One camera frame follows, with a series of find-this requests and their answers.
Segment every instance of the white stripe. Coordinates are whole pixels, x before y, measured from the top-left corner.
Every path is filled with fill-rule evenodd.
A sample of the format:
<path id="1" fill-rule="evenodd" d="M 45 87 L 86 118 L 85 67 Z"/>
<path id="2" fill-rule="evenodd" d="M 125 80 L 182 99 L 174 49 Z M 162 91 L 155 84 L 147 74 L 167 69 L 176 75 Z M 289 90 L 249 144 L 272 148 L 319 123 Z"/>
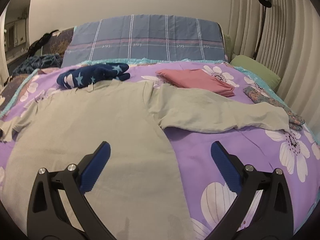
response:
<path id="1" fill-rule="evenodd" d="M 166 46 L 166 49 L 167 49 L 167 60 L 169 60 L 168 36 L 167 36 L 167 15 L 164 16 L 164 26 L 165 26 L 165 46 Z"/>
<path id="2" fill-rule="evenodd" d="M 130 30 L 129 30 L 129 45 L 128 45 L 128 58 L 131 57 L 131 43 L 132 43 L 132 27 L 133 27 L 133 16 L 131 15 L 131 21 L 130 21 Z"/>
<path id="3" fill-rule="evenodd" d="M 96 36 L 94 37 L 94 41 L 93 41 L 93 44 L 92 44 L 92 49 L 91 49 L 91 53 L 90 53 L 90 56 L 89 56 L 89 60 L 92 59 L 93 50 L 94 50 L 94 46 L 95 46 L 96 41 L 97 41 L 98 32 L 99 32 L 99 29 L 100 29 L 101 22 L 102 22 L 102 19 L 101 19 L 100 22 L 99 22 L 99 25 L 98 25 L 98 28 L 97 28 L 97 32 L 96 32 Z"/>
<path id="4" fill-rule="evenodd" d="M 130 39 L 130 55 L 129 55 L 129 58 L 131 58 L 131 47 L 132 47 L 132 32 L 133 32 L 133 21 L 134 21 L 134 14 L 132 15 L 132 25 L 131 25 L 131 39 Z"/>
<path id="5" fill-rule="evenodd" d="M 201 26 L 200 26 L 199 19 L 197 19 L 197 21 L 198 21 L 198 25 L 199 25 L 199 33 L 200 33 L 200 38 L 201 38 L 201 48 L 202 48 L 203 59 L 205 60 L 204 50 L 203 50 L 203 40 L 202 40 Z"/>
<path id="6" fill-rule="evenodd" d="M 165 20 L 166 20 L 165 23 L 166 23 L 167 57 L 168 57 L 168 60 L 170 61 L 168 15 L 166 15 Z"/>
<path id="7" fill-rule="evenodd" d="M 201 56 L 202 56 L 202 59 L 204 60 L 204 54 L 203 54 L 202 46 L 201 46 L 200 31 L 199 31 L 199 27 L 198 27 L 198 19 L 196 19 L 196 25 L 197 25 L 197 31 L 198 31 L 198 37 L 199 37 L 199 44 L 200 44 Z"/>

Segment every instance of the metal screw head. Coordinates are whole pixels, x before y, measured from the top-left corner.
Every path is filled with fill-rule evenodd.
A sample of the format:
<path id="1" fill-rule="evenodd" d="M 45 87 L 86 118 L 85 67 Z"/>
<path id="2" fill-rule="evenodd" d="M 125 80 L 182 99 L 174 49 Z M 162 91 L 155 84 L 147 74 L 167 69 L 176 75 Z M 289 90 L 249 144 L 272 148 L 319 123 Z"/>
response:
<path id="1" fill-rule="evenodd" d="M 253 171 L 253 166 L 250 165 L 250 164 L 246 165 L 244 168 L 245 168 L 246 171 Z"/>
<path id="2" fill-rule="evenodd" d="M 39 174 L 44 174 L 45 173 L 45 168 L 41 168 L 41 169 L 39 169 Z"/>
<path id="3" fill-rule="evenodd" d="M 282 175 L 283 171 L 281 169 L 279 169 L 279 168 L 276 168 L 276 174 Z"/>
<path id="4" fill-rule="evenodd" d="M 69 166 L 68 166 L 68 171 L 74 171 L 75 169 L 76 169 L 76 165 L 75 164 L 70 164 Z"/>

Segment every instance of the floral patterned cloth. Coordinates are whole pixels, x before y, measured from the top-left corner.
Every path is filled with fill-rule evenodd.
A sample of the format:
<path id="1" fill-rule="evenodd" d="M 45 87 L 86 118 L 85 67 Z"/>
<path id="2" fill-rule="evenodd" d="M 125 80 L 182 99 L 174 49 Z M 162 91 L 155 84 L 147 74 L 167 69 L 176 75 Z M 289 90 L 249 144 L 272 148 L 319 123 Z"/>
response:
<path id="1" fill-rule="evenodd" d="M 285 112 L 287 113 L 288 117 L 289 117 L 289 127 L 291 129 L 297 130 L 297 131 L 302 131 L 302 125 L 305 123 L 305 121 L 303 120 L 303 118 L 295 113 L 292 112 L 292 110 L 281 104 L 280 102 L 278 102 L 277 100 L 270 98 L 270 97 L 266 97 L 264 95 L 262 95 L 262 93 L 260 93 L 259 91 L 257 91 L 254 87 L 246 87 L 243 89 L 243 92 L 249 97 L 251 98 L 251 100 L 257 104 L 257 103 L 261 103 L 261 102 L 267 102 L 273 106 L 277 106 L 277 107 L 281 107 L 285 110 Z"/>
<path id="2" fill-rule="evenodd" d="M 4 89 L 0 93 L 0 112 L 10 102 L 16 90 L 28 76 L 29 74 L 18 75 L 4 87 Z"/>
<path id="3" fill-rule="evenodd" d="M 131 78 L 126 82 L 147 79 L 155 81 L 154 87 L 157 88 L 163 81 L 156 77 L 156 71 L 164 68 L 206 70 L 207 74 L 217 75 L 226 83 L 231 85 L 234 83 L 235 95 L 232 99 L 246 104 L 253 104 L 253 101 L 243 93 L 245 87 L 251 86 L 265 92 L 254 80 L 222 62 L 184 61 L 130 67 L 128 72 Z M 29 91 L 26 89 L 28 97 L 25 100 L 23 98 L 23 102 L 21 98 L 18 100 L 5 117 L 5 121 L 21 115 L 31 100 L 40 100 L 52 93 L 59 93 L 55 80 L 66 70 L 68 68 L 35 76 L 29 85 L 35 82 L 38 86 L 33 84 Z M 218 134 L 202 134 L 170 127 L 165 133 L 176 154 L 195 237 L 198 240 L 203 240 L 216 227 L 236 198 L 236 194 L 230 191 L 212 160 L 210 148 L 214 141 L 220 141 L 230 154 L 237 156 L 242 163 L 252 164 L 259 171 L 272 172 L 275 168 L 283 170 L 290 191 L 295 229 L 306 220 L 310 208 L 317 200 L 320 186 L 320 151 L 319 145 L 305 125 L 301 132 L 291 130 L 290 133 L 281 131 L 270 133 L 256 127 L 232 129 Z M 0 198 L 1 186 L 5 181 L 6 163 L 13 147 L 14 142 L 0 143 Z M 257 192 L 239 229 L 250 224 L 260 197 L 261 192 Z"/>

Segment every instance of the t-shirt sleeve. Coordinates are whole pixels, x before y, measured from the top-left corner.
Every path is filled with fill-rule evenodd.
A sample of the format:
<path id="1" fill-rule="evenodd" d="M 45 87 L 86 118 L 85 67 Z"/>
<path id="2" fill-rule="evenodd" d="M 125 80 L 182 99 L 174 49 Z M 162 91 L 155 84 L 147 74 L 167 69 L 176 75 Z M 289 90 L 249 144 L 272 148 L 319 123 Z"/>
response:
<path id="1" fill-rule="evenodd" d="M 12 141 L 14 131 L 20 132 L 24 127 L 28 126 L 38 112 L 39 104 L 33 101 L 26 111 L 21 116 L 14 117 L 8 122 L 0 120 L 0 141 Z"/>
<path id="2" fill-rule="evenodd" d="M 146 82 L 143 101 L 162 128 L 219 133 L 232 128 L 255 126 L 289 132 L 289 118 L 280 107 L 268 103 L 243 104 L 202 89 L 177 88 L 164 84 L 154 88 Z"/>

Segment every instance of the floor lamp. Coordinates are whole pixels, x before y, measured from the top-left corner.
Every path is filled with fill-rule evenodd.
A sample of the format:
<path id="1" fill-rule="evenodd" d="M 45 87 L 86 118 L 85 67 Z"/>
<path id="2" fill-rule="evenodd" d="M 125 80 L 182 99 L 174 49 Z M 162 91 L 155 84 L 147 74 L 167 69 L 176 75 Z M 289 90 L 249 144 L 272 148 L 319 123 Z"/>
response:
<path id="1" fill-rule="evenodd" d="M 263 12 L 262 12 L 262 24 L 261 24 L 261 32 L 260 32 L 260 37 L 259 37 L 259 40 L 258 40 L 258 44 L 257 44 L 256 50 L 255 50 L 255 52 L 254 52 L 254 54 L 252 56 L 252 58 L 254 60 L 256 60 L 256 58 L 257 58 L 258 50 L 259 50 L 261 39 L 262 39 L 264 21 L 266 19 L 266 8 L 271 8 L 272 7 L 272 0 L 259 0 L 259 2 L 263 5 L 263 9 L 262 9 L 263 10 Z"/>

